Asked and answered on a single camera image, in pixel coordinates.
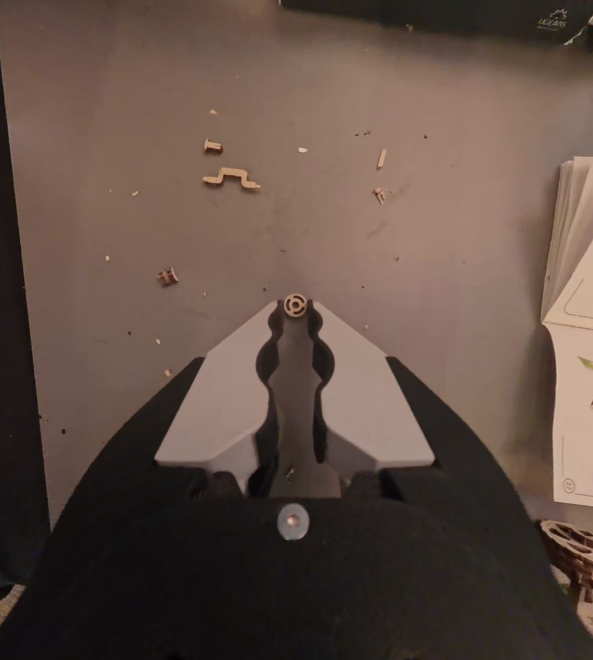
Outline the white instruction booklet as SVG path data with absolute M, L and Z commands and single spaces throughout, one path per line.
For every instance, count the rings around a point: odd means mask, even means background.
M 593 507 L 593 155 L 560 167 L 540 319 L 556 367 L 553 497 Z

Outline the bent wooden bracket part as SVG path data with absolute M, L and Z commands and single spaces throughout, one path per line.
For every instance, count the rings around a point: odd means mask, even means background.
M 204 176 L 202 182 L 208 186 L 221 187 L 229 179 L 235 179 L 247 191 L 258 191 L 261 189 L 261 184 L 252 181 L 249 178 L 249 173 L 241 168 L 222 167 L 216 175 Z

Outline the black model kit box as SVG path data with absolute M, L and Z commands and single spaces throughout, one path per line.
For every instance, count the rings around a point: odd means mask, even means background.
M 425 32 L 584 47 L 593 54 L 593 1 L 279 1 L 284 9 Z

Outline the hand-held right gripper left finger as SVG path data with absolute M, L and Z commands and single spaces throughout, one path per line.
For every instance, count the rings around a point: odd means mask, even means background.
M 207 353 L 155 454 L 158 465 L 230 473 L 244 495 L 269 495 L 281 443 L 270 380 L 282 335 L 278 300 Z

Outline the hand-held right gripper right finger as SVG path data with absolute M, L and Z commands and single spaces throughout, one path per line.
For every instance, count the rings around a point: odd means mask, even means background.
M 320 379 L 312 421 L 317 462 L 333 469 L 433 465 L 388 356 L 317 301 L 308 302 L 307 326 Z

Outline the wooden buggy model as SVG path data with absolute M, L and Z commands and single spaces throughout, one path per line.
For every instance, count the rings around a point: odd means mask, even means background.
M 537 528 L 549 564 L 568 578 L 567 593 L 593 637 L 593 533 L 549 519 L 539 520 Z

